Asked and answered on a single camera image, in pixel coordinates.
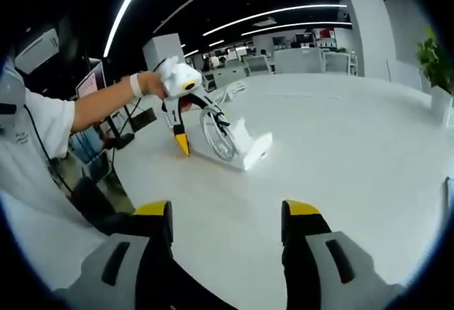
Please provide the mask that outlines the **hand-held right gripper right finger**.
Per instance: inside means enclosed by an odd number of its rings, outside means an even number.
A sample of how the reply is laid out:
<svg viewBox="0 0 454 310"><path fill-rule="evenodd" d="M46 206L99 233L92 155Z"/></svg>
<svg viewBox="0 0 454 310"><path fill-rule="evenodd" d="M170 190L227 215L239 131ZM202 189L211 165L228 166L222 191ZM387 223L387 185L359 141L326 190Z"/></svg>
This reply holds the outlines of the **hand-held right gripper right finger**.
<svg viewBox="0 0 454 310"><path fill-rule="evenodd" d="M403 292L376 272L372 256L300 201L282 202L282 265L288 309L387 309Z"/></svg>

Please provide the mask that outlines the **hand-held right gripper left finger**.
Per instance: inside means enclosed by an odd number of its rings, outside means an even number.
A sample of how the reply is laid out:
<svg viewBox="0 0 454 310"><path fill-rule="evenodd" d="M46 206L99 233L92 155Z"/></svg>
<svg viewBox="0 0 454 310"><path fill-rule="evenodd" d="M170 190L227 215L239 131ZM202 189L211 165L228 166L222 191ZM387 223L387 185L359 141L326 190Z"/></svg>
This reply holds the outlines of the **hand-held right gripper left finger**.
<svg viewBox="0 0 454 310"><path fill-rule="evenodd" d="M104 225L107 239L83 260L75 282L54 291L66 309L138 309L138 292L173 258L171 201L145 204Z"/></svg>

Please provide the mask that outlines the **person's left hand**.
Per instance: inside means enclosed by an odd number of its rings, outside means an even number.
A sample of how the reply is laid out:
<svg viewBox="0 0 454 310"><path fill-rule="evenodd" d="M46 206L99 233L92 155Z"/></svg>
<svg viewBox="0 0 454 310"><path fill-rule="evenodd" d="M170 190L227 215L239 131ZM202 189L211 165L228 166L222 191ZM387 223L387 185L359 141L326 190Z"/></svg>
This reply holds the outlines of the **person's left hand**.
<svg viewBox="0 0 454 310"><path fill-rule="evenodd" d="M143 95L157 96L161 100L167 97L161 76L156 72L140 72L138 74L138 83Z"/></svg>

